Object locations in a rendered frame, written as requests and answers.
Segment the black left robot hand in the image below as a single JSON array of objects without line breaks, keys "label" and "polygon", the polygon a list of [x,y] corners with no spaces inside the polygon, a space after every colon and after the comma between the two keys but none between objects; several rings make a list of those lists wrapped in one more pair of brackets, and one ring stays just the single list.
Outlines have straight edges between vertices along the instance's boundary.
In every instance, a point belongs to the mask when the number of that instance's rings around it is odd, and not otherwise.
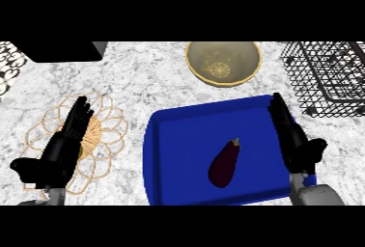
[{"label": "black left robot hand", "polygon": [[93,113],[87,98],[78,97],[62,129],[54,133],[41,157],[22,157],[10,163],[10,169],[17,172],[20,181],[34,183],[37,189],[65,188],[74,175],[81,141]]}]

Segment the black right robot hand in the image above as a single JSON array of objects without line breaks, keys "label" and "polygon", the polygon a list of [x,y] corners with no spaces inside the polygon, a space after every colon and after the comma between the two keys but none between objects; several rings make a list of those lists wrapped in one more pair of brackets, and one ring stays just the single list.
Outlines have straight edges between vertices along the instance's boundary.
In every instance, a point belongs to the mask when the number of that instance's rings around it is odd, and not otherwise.
[{"label": "black right robot hand", "polygon": [[267,111],[276,129],[283,164],[291,174],[314,174],[328,143],[322,138],[307,139],[295,123],[280,94],[273,94]]}]

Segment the dark purple eggplant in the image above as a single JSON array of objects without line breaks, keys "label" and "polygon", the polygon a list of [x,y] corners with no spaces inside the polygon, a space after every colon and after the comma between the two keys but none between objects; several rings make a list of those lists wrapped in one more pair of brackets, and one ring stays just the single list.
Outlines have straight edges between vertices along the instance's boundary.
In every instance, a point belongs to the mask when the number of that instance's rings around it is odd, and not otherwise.
[{"label": "dark purple eggplant", "polygon": [[226,188],[230,183],[239,148],[239,139],[235,138],[229,140],[211,162],[208,169],[208,180],[218,188]]}]

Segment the blue tray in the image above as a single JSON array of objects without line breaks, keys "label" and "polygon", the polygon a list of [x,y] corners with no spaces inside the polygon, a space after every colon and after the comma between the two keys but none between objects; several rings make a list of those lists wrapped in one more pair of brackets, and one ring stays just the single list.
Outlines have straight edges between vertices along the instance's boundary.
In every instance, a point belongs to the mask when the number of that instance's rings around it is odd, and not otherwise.
[{"label": "blue tray", "polygon": [[[153,206],[239,205],[289,195],[289,172],[269,110],[279,94],[156,111],[142,145],[142,174]],[[239,141],[227,187],[208,180],[226,143]]]}]

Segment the woven tan flower placemat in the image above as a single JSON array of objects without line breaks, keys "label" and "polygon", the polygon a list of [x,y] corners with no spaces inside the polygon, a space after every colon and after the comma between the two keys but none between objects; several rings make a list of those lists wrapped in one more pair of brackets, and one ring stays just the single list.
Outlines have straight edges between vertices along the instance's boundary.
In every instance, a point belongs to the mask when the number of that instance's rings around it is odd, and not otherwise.
[{"label": "woven tan flower placemat", "polygon": [[[81,142],[81,152],[75,172],[65,187],[68,195],[81,195],[88,185],[108,176],[112,159],[125,147],[124,136],[128,123],[124,120],[122,109],[113,105],[112,97],[97,91],[84,94],[94,111],[85,135]],[[68,110],[78,95],[71,95],[44,110],[38,123],[23,134],[23,149],[20,157],[38,158],[53,134],[60,131]]]}]

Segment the white black patterned object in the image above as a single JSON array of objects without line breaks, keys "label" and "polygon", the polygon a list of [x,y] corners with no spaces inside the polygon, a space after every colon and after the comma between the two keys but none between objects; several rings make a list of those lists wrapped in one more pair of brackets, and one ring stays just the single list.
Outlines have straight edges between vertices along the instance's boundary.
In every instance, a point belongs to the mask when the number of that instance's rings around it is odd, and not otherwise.
[{"label": "white black patterned object", "polygon": [[20,74],[26,57],[9,41],[0,41],[0,96],[3,96]]}]

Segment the tan bowl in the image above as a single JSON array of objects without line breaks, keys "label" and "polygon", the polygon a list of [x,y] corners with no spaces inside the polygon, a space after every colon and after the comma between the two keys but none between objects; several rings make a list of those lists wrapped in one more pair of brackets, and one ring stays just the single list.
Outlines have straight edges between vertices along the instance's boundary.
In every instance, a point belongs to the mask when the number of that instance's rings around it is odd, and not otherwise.
[{"label": "tan bowl", "polygon": [[230,88],[255,76],[263,54],[252,41],[192,41],[184,49],[184,61],[205,84]]}]

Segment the black appliance block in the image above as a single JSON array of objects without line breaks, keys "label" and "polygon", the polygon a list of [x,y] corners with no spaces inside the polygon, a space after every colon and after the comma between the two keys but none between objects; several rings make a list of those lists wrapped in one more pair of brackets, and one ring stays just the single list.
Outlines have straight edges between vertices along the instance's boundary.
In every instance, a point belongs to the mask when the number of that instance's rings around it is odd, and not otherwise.
[{"label": "black appliance block", "polygon": [[96,62],[102,60],[106,41],[13,41],[35,63]]}]

